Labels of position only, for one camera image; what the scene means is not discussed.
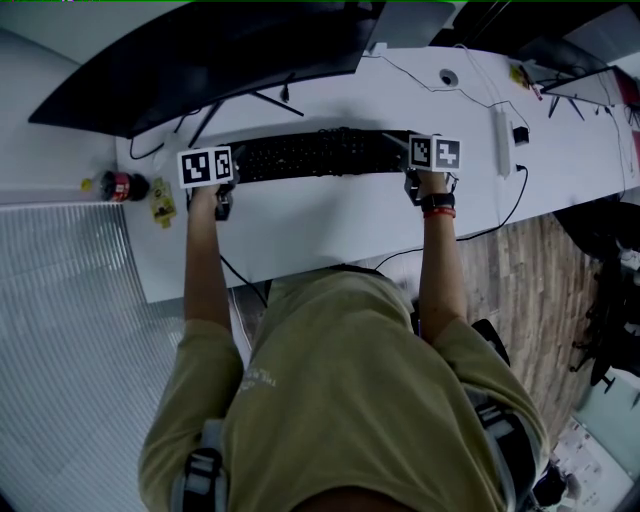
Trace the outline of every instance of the shoulder strap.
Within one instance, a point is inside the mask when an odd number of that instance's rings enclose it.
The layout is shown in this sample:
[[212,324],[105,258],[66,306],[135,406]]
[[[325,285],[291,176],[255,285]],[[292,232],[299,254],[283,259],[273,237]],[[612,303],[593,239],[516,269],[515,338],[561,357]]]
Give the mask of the shoulder strap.
[[200,448],[187,457],[171,492],[171,512],[226,512],[228,479],[222,469],[221,419],[207,420]]
[[465,386],[485,437],[502,484],[508,512],[522,508],[533,489],[538,468],[540,441],[520,414],[505,407],[484,391]]

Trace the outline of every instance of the white desk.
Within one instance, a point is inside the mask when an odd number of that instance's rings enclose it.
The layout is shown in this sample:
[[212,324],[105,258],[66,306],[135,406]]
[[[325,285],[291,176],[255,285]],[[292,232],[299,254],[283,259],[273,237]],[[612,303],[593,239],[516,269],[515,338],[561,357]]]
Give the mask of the white desk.
[[[464,50],[425,48],[390,50],[386,56],[429,86],[441,87],[438,74],[448,68],[459,87],[485,104],[511,100],[531,127],[530,144],[516,148],[516,161],[529,169],[529,183],[510,222],[640,185],[631,129],[622,107],[614,109],[624,160],[612,119],[577,102],[586,122],[561,100],[548,119],[550,97],[538,101],[508,78],[505,57],[473,52],[498,90],[489,87]],[[277,98],[279,88],[263,91]],[[227,101],[203,132],[198,145],[312,132],[348,126],[442,133],[463,140],[463,172],[456,190],[458,236],[499,224],[520,193],[524,174],[498,175],[496,137],[490,110],[459,92],[431,93],[383,59],[363,59],[355,75],[290,86],[291,106],[304,117],[251,96]],[[503,105],[518,126],[519,117]],[[180,133],[191,137],[204,112],[187,118]],[[155,147],[176,121],[135,140],[134,152]],[[133,161],[129,141],[117,140],[122,170],[151,175],[153,158]],[[127,203],[125,215],[138,274],[149,302],[182,296],[186,220],[184,193],[178,187],[175,157],[157,171],[171,180],[178,216],[163,230],[152,220],[147,201]],[[234,191],[227,222],[219,223],[221,253],[244,277],[262,281],[327,265],[418,247],[422,216],[404,190],[404,175],[295,178],[243,184]],[[229,286],[240,284],[225,276]]]

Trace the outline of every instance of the monitor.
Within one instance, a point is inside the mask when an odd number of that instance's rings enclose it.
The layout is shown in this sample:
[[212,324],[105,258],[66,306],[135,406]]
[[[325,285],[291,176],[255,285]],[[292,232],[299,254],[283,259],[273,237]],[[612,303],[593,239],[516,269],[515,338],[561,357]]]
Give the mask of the monitor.
[[80,67],[30,122],[132,138],[233,96],[354,73],[384,4],[186,4]]

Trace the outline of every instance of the keyboard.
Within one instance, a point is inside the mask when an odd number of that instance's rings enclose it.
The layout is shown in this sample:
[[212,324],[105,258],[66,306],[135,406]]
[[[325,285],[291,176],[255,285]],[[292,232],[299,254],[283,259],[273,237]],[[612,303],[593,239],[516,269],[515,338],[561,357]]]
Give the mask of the keyboard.
[[238,158],[239,183],[301,178],[402,172],[402,148],[383,133],[409,141],[406,130],[338,128],[282,135],[229,144]]

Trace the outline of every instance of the hand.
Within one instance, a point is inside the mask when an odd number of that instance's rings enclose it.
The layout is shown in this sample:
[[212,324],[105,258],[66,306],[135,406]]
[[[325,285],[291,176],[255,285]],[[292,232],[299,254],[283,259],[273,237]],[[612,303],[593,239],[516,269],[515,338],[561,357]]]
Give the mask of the hand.
[[446,194],[447,191],[447,183],[444,179],[444,173],[442,172],[430,172],[424,171],[419,172],[418,177],[420,178],[421,186],[420,190],[423,196],[428,196],[429,194]]

